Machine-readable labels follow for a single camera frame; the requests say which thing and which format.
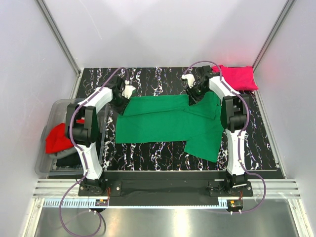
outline white backdrop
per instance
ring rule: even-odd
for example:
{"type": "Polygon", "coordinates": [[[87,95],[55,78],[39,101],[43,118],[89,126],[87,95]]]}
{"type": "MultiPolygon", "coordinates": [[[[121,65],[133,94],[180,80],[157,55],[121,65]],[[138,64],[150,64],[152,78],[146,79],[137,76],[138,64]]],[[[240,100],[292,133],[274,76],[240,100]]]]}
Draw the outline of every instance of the white backdrop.
{"type": "Polygon", "coordinates": [[[0,31],[0,236],[17,237],[38,180],[42,130],[75,74],[34,0],[2,0],[0,31]]]}
{"type": "Polygon", "coordinates": [[[316,2],[296,1],[255,72],[288,178],[316,234],[316,2]]]}
{"type": "Polygon", "coordinates": [[[79,67],[252,65],[286,0],[45,0],[79,67]]]}

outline plastic bin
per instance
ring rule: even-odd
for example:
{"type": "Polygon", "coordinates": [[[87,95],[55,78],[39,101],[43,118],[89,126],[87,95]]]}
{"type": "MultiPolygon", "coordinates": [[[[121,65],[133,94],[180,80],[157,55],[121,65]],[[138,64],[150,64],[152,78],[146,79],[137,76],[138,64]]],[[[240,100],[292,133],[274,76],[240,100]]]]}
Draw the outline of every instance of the plastic bin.
{"type": "MultiPolygon", "coordinates": [[[[35,172],[39,176],[39,178],[46,178],[47,176],[58,176],[58,175],[78,175],[83,174],[82,165],[77,165],[76,167],[57,167],[56,159],[52,159],[49,157],[49,154],[45,153],[46,146],[46,138],[48,137],[50,131],[57,125],[66,121],[66,111],[67,106],[70,103],[78,103],[83,99],[65,99],[56,101],[50,111],[47,125],[43,129],[41,138],[40,138],[40,149],[38,159],[35,165],[35,172]]],[[[103,109],[98,113],[98,124],[99,130],[102,134],[101,136],[101,148],[99,161],[102,162],[103,159],[103,148],[104,148],[104,139],[105,139],[105,123],[106,116],[108,111],[108,105],[106,105],[103,109]]]]}

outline folded pink fabric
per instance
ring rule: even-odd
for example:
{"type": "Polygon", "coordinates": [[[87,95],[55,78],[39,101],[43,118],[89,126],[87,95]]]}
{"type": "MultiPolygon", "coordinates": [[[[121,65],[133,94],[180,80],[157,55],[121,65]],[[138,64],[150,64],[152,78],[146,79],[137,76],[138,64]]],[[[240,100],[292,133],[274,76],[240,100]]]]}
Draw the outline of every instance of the folded pink fabric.
{"type": "MultiPolygon", "coordinates": [[[[235,90],[257,90],[258,87],[253,80],[253,70],[251,66],[242,68],[229,68],[219,65],[222,69],[225,81],[235,90]]],[[[219,72],[218,68],[212,67],[213,72],[219,72]]]]}

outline green cloth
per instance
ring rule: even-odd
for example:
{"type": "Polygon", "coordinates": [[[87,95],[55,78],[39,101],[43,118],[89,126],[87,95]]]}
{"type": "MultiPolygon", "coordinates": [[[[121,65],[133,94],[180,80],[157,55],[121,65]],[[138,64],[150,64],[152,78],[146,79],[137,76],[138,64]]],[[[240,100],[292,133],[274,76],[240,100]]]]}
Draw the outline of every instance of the green cloth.
{"type": "Polygon", "coordinates": [[[220,113],[214,92],[192,106],[187,95],[132,97],[118,117],[116,143],[186,141],[185,152],[216,162],[223,133],[220,113]]]}

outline marble surface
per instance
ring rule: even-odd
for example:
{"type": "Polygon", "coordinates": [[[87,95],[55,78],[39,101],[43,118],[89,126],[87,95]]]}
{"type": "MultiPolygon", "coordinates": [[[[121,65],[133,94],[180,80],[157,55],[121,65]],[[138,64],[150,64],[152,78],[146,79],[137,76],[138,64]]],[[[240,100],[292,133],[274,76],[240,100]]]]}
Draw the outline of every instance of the marble surface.
{"type": "MultiPolygon", "coordinates": [[[[101,86],[116,68],[86,68],[83,71],[77,98],[89,96],[101,86]]],[[[133,96],[177,95],[185,93],[185,82],[180,78],[186,68],[129,68],[133,96]]],[[[196,68],[190,72],[199,77],[196,68]]],[[[124,70],[119,75],[125,76],[124,70]]],[[[273,170],[276,163],[263,125],[255,95],[250,95],[250,122],[245,138],[247,169],[273,170]]],[[[223,133],[217,162],[210,162],[184,152],[185,142],[116,144],[117,113],[109,110],[104,147],[104,170],[223,170],[228,163],[228,143],[223,133]]]]}

